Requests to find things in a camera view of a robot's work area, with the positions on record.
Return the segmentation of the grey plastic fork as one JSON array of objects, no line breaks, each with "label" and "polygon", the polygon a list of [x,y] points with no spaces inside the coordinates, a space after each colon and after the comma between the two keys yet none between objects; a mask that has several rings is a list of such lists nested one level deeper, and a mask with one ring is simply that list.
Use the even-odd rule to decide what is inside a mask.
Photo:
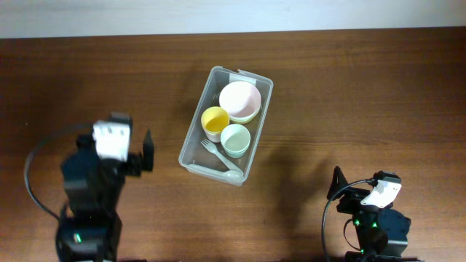
[{"label": "grey plastic fork", "polygon": [[229,161],[224,155],[222,155],[216,145],[208,140],[208,139],[203,139],[200,141],[200,143],[212,154],[216,155],[230,170],[236,170],[238,172],[242,172],[242,170],[237,167],[235,164],[233,164],[231,161]]}]

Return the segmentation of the pink plastic cup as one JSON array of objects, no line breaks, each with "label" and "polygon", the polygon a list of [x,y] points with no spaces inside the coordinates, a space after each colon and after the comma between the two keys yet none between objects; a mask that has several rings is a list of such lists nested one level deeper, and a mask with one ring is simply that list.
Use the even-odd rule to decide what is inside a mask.
[{"label": "pink plastic cup", "polygon": [[206,130],[205,134],[206,134],[207,139],[212,141],[213,143],[221,142],[221,132],[209,132]]}]

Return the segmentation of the yellow plastic cup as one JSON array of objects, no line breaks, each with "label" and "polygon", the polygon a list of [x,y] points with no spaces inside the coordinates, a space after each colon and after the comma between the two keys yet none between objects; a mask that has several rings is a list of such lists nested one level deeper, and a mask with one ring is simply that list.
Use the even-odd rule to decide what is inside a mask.
[{"label": "yellow plastic cup", "polygon": [[209,107],[201,115],[201,124],[207,132],[219,133],[229,125],[229,115],[222,107]]}]

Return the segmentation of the grey plastic spoon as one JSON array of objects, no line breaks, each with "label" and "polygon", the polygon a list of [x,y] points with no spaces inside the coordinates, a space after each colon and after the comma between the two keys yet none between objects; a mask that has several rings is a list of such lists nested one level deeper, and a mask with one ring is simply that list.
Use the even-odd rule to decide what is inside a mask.
[{"label": "grey plastic spoon", "polygon": [[215,178],[229,179],[229,180],[242,180],[242,172],[237,170],[218,171],[208,167],[203,167],[198,164],[189,164],[188,170],[194,171],[199,175],[206,175]]}]

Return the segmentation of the cream plastic cup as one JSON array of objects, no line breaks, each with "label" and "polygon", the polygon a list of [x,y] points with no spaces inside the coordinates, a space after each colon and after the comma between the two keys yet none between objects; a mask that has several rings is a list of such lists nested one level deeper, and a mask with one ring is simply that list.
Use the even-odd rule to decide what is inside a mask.
[{"label": "cream plastic cup", "polygon": [[241,124],[230,124],[221,133],[221,145],[232,150],[241,150],[250,145],[250,132]]}]

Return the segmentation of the yellow plastic bowl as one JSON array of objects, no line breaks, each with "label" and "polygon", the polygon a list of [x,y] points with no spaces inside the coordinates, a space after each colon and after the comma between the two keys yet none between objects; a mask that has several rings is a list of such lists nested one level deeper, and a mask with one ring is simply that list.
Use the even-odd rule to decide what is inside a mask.
[{"label": "yellow plastic bowl", "polygon": [[255,115],[251,115],[247,117],[234,117],[234,116],[229,117],[230,121],[235,124],[246,124],[252,121],[254,118],[255,118]]}]

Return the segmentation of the pink plastic bowl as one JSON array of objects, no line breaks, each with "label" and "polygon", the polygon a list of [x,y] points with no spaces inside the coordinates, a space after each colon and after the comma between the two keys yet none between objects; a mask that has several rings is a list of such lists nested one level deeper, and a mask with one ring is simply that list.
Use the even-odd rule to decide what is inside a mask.
[{"label": "pink plastic bowl", "polygon": [[219,105],[230,116],[245,118],[260,109],[261,94],[249,82],[232,82],[222,89]]}]

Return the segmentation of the green plastic cup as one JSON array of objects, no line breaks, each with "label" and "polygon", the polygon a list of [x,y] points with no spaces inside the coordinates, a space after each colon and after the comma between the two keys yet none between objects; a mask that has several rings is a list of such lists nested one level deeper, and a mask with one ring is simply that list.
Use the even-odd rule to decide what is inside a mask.
[{"label": "green plastic cup", "polygon": [[231,158],[238,159],[242,157],[245,152],[248,150],[249,146],[242,148],[241,150],[232,150],[228,148],[226,145],[222,144],[222,148],[225,150],[226,154]]}]

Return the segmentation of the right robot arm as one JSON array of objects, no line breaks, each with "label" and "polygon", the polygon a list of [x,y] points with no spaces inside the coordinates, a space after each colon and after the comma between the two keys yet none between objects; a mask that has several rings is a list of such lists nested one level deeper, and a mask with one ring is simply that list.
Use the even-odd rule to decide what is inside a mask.
[{"label": "right robot arm", "polygon": [[411,219],[392,208],[400,193],[401,179],[395,173],[378,171],[372,178],[347,182],[335,167],[321,222],[325,259],[331,259],[325,241],[325,224],[331,203],[338,200],[339,213],[351,215],[346,224],[355,227],[359,246],[345,253],[345,261],[403,261],[408,246]]}]

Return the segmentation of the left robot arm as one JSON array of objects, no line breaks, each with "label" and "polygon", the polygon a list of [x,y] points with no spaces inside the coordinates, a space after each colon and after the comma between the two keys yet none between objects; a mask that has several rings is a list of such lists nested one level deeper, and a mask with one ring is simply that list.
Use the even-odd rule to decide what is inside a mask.
[{"label": "left robot arm", "polygon": [[60,211],[55,248],[60,261],[116,261],[122,221],[117,204],[128,176],[154,168],[154,142],[130,152],[133,119],[112,114],[76,139],[77,150],[61,165],[68,202]]}]

